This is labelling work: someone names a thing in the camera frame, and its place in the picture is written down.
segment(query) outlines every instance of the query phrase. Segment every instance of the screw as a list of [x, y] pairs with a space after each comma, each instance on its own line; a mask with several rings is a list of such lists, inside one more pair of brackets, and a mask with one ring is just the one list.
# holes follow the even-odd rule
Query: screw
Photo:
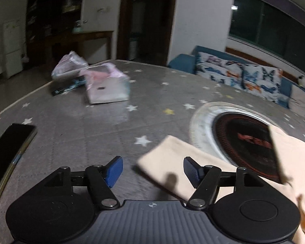
[[190, 200], [190, 204], [195, 206], [195, 207], [202, 207], [206, 204], [206, 201], [202, 200], [202, 199], [199, 199], [199, 198], [196, 198], [196, 199]]
[[113, 207], [113, 206], [116, 206], [116, 204], [117, 204], [117, 201], [114, 199], [110, 199], [110, 198], [104, 199], [102, 201], [102, 205], [106, 206], [106, 207]]

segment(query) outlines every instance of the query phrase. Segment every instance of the sofa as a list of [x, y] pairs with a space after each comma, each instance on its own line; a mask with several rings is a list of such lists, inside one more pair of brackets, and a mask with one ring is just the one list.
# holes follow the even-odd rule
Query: sofa
[[[233, 64], [236, 64], [236, 66], [234, 65], [235, 69], [228, 69]], [[241, 75], [237, 75], [237, 65], [241, 67]], [[202, 46], [196, 46], [192, 55], [178, 55], [170, 61], [168, 67], [240, 88], [305, 116], [305, 89], [283, 77], [281, 69], [261, 66], [234, 55]], [[227, 71], [231, 78], [227, 78], [224, 71]], [[233, 73], [240, 76], [240, 83], [235, 83]], [[258, 85], [257, 76], [253, 77], [256, 74], [262, 79], [267, 77], [269, 79], [266, 81], [267, 84]]]

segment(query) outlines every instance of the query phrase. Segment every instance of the transparent plastic bag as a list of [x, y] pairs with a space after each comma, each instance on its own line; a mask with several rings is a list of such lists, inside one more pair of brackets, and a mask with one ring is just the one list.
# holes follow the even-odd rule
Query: transparent plastic bag
[[79, 74], [86, 79], [87, 96], [91, 104], [129, 100], [129, 77], [114, 64], [90, 66]]
[[79, 71], [88, 67], [88, 63], [84, 58], [78, 56], [74, 51], [70, 51], [68, 55], [62, 57], [52, 71], [51, 76], [55, 81], [73, 79], [79, 76]]

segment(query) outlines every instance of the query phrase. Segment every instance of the window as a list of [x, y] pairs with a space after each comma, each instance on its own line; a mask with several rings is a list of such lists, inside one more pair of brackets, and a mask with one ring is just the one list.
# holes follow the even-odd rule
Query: window
[[305, 71], [305, 26], [261, 0], [235, 0], [229, 34]]

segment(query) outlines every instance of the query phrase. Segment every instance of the black mesh disc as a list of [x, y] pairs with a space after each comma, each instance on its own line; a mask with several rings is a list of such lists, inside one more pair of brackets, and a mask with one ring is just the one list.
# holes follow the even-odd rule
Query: black mesh disc
[[215, 140], [228, 159], [280, 183], [268, 126], [248, 115], [224, 113], [213, 124]]

